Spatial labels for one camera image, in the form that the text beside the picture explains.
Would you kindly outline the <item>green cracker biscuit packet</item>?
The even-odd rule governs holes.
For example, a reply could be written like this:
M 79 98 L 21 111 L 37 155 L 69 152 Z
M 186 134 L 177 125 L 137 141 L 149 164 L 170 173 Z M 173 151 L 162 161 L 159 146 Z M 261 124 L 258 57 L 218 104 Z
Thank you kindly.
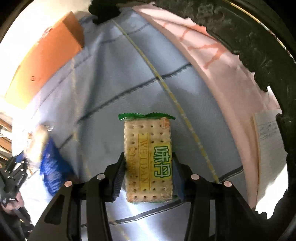
M 125 191 L 130 203 L 173 197 L 171 120 L 165 113 L 122 113 L 125 123 Z

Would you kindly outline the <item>blue snack packet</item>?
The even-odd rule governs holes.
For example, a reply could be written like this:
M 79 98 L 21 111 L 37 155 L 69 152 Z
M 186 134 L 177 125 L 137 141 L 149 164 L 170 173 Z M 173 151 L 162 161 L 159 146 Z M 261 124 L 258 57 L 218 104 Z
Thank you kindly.
M 75 175 L 72 166 L 62 157 L 54 140 L 49 137 L 43 150 L 40 175 L 48 193 L 53 197 L 60 187 Z

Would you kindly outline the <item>white paper sheet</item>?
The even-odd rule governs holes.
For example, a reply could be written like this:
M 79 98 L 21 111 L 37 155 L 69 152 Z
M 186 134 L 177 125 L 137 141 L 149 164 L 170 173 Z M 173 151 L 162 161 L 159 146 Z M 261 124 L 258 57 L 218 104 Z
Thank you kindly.
M 258 145 L 258 192 L 255 210 L 265 212 L 267 219 L 288 189 L 288 173 L 282 137 L 276 115 L 281 109 L 266 110 L 253 115 Z

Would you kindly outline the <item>pink cloth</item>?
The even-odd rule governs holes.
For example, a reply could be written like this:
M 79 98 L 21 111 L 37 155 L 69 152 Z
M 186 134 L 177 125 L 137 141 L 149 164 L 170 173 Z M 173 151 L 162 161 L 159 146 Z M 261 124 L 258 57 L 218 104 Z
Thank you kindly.
M 253 115 L 280 109 L 271 90 L 263 92 L 237 55 L 211 37 L 206 28 L 153 4 L 135 11 L 163 33 L 205 78 L 234 137 L 252 207 L 257 204 L 258 145 Z

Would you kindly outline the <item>orange cardboard box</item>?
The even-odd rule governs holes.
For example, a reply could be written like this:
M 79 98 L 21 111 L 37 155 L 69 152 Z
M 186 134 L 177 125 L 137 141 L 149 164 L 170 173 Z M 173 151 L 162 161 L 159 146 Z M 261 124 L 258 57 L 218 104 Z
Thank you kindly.
M 46 82 L 84 47 L 83 28 L 73 12 L 48 27 L 26 54 L 4 96 L 25 108 Z

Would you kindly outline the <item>blue striped tablecloth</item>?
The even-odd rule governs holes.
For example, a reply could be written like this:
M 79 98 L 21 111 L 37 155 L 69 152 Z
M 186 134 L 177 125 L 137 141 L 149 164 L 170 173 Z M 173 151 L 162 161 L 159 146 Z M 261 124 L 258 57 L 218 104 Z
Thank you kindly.
M 80 181 L 115 163 L 124 149 L 121 113 L 172 115 L 173 151 L 205 179 L 213 176 L 176 106 L 148 61 L 164 79 L 201 139 L 220 180 L 247 197 L 241 159 L 226 120 L 201 74 L 160 31 L 132 9 L 114 21 L 81 20 L 85 47 L 27 106 L 29 123 L 53 127 L 52 138 Z

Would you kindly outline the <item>dark carved wooden sofa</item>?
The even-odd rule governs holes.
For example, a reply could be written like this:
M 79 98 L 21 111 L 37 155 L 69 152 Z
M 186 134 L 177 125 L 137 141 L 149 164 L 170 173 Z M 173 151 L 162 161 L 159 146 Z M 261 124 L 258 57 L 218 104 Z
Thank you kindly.
M 247 1 L 155 1 L 159 8 L 189 17 L 206 28 L 243 65 L 254 73 L 262 91 L 275 89 L 282 113 L 276 115 L 287 152 L 288 189 L 270 219 L 254 212 L 264 235 L 259 240 L 295 240 L 295 63 L 270 34 L 261 34 L 259 24 L 243 13 Z

